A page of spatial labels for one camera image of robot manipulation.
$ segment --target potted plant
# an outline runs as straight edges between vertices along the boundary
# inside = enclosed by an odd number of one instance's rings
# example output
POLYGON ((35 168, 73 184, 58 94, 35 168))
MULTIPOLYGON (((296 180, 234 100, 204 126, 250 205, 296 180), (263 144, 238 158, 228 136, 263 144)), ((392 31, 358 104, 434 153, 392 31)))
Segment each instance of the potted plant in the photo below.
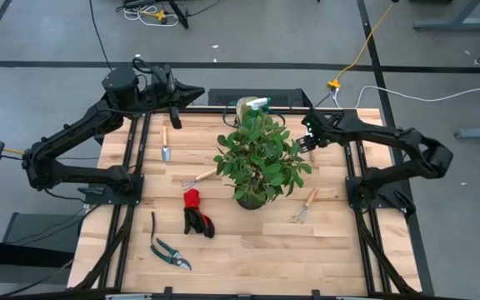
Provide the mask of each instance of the potted plant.
POLYGON ((297 184, 303 187, 301 171, 311 173, 311 167, 298 156, 296 141, 287 142, 290 132, 270 116, 260 113, 242 122, 242 126, 227 137, 219 135, 221 155, 214 158, 217 175, 234 181, 233 198, 246 209, 257 209, 270 203, 288 187, 287 196, 297 184))

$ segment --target wooden handle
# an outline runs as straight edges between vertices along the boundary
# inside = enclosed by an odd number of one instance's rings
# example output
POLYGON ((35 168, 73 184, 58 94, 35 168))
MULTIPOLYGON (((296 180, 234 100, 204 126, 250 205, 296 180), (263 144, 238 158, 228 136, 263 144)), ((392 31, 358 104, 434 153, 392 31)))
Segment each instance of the wooden handle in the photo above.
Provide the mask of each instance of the wooden handle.
POLYGON ((214 168, 214 169, 212 169, 212 170, 210 170, 210 171, 208 171, 208 172, 205 172, 205 173, 203 173, 203 174, 201 174, 201 175, 197 176, 197 177, 196 177, 196 181, 203 180, 203 179, 205 179, 205 178, 207 178, 207 177, 209 177, 209 176, 213 175, 214 173, 216 173, 216 171, 217 171, 217 169, 216 169, 216 168, 214 168))
POLYGON ((166 126, 162 126, 162 145, 164 147, 168 145, 168 129, 166 126))
POLYGON ((320 188, 316 187, 312 192, 310 193, 310 196, 308 196, 307 201, 305 202, 305 208, 308 208, 310 206, 310 203, 314 201, 314 198, 316 197, 316 194, 319 192, 320 188))

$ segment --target gray floor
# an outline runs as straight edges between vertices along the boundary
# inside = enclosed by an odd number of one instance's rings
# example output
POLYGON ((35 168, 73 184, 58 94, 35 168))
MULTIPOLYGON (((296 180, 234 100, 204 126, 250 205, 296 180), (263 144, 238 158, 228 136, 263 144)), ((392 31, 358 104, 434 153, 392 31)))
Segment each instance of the gray floor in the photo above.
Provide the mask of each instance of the gray floor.
MULTIPOLYGON (((238 2, 224 0, 191 19, 191 28, 144 27, 114 8, 121 1, 94 1, 97 25, 112 61, 135 54, 153 61, 350 63, 364 42, 355 1, 238 2)), ((191 1, 191 11, 211 3, 191 1)), ((368 0, 375 23, 390 2, 368 0)), ((450 16, 463 1, 431 5, 400 1, 375 34, 383 65, 471 67, 480 55, 480 31, 414 32, 415 18, 450 16)), ((480 17, 480 7, 474 13, 480 17)), ((0 60, 102 61, 88 2, 13 0, 0 22, 0 60)), ((369 64, 368 52, 359 61, 369 64)), ((303 88, 317 101, 337 72, 311 70, 176 69, 183 83, 205 88, 303 88)), ((0 140, 25 149, 64 123, 80 118, 102 94, 108 70, 95 68, 0 67, 0 140)), ((435 98, 480 87, 480 75, 384 73, 388 88, 435 98)), ((360 89, 375 85, 371 72, 347 72, 341 79, 342 106, 351 107, 360 89)), ((398 126, 415 127, 448 146, 455 158, 440 180, 411 181, 435 292, 480 299, 480 141, 460 142, 453 130, 480 127, 480 93, 446 102, 422 103, 390 96, 398 126)), ((196 104, 206 104, 206 96, 196 104)), ((326 101, 323 106, 333 106, 326 101)), ((361 107, 380 108, 378 93, 366 92, 361 107)), ((86 142, 66 154, 96 157, 99 146, 86 142)), ((96 161, 78 161, 93 166, 96 161)), ((77 195, 75 186, 57 192, 77 195)), ((74 213, 78 202, 64 202, 28 186, 18 162, 0 163, 0 240, 13 212, 74 213)), ((12 290, 14 286, 2 287, 12 290)), ((49 291, 60 287, 39 287, 49 291)))

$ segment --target wooden tabletop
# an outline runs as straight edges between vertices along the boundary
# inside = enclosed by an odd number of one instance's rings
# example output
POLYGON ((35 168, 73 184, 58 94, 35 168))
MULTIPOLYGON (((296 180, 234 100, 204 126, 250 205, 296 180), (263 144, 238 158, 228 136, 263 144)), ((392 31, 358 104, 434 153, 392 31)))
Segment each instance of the wooden tabletop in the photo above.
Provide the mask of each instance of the wooden tabletop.
MULTIPOLYGON (((359 109, 358 116, 366 123, 382 125, 377 109, 359 109)), ((303 116, 285 117, 290 138, 303 136, 303 116)), ((318 289, 322 295, 367 294, 354 213, 344 187, 347 168, 342 147, 332 144, 319 148, 312 161, 304 154, 312 165, 312 174, 302 173, 304 187, 255 211, 245 210, 232 200, 233 188, 224 185, 232 183, 227 178, 212 175, 198 183, 195 188, 200 192, 201 211, 216 227, 216 236, 209 239, 193 230, 183 233, 184 191, 180 182, 215 168, 216 138, 233 129, 223 124, 221 114, 183 114, 182 130, 174 130, 165 114, 152 115, 151 120, 142 168, 145 183, 132 224, 124 292, 162 293, 169 286, 174 293, 309 295, 318 289), (168 127, 169 163, 161 157, 163 125, 168 127), (314 188, 320 191, 305 223, 287 223, 314 188), (191 272, 168 265, 151 252, 151 212, 157 218, 156 237, 179 250, 192 264, 191 272)), ((142 123, 140 119, 136 142, 142 123)), ((127 121, 105 137, 100 168, 122 163, 129 125, 127 121)), ((371 142, 365 142, 364 147, 368 166, 385 168, 392 164, 387 147, 371 142)), ((137 150, 133 148, 131 165, 137 150)), ((360 174, 356 153, 354 157, 360 174)), ((112 210, 112 206, 102 206, 84 221, 69 287, 79 283, 103 253, 112 210)), ((377 215, 385 253, 409 285, 421 290, 404 216, 389 208, 377 210, 377 215)), ((113 285, 118 253, 113 257, 108 286, 113 285)), ((380 291, 377 262, 372 253, 370 257, 380 291)))

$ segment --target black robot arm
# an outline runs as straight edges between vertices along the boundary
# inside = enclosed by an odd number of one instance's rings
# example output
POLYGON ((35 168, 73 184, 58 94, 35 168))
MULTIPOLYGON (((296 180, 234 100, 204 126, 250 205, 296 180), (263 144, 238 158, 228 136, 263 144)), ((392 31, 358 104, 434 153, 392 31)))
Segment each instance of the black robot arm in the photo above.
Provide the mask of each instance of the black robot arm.
POLYGON ((453 153, 439 141, 424 137, 414 128, 397 129, 365 123, 347 111, 331 112, 329 117, 311 108, 302 124, 308 135, 298 139, 301 152, 324 148, 330 143, 364 140, 403 150, 410 160, 392 167, 369 167, 356 182, 356 194, 366 199, 377 196, 379 188, 407 178, 442 178, 453 153))
POLYGON ((178 82, 168 66, 147 67, 135 59, 133 65, 151 74, 151 82, 142 91, 138 89, 138 77, 129 65, 111 71, 102 81, 105 88, 101 100, 92 105, 84 116, 51 137, 42 137, 22 156, 22 167, 29 183, 37 190, 53 188, 59 183, 101 183, 115 193, 128 194, 133 190, 133 178, 123 166, 108 169, 71 167, 56 158, 97 134, 110 133, 123 125, 123 119, 134 119, 143 113, 168 108, 175 128, 181 128, 178 109, 205 91, 178 82))

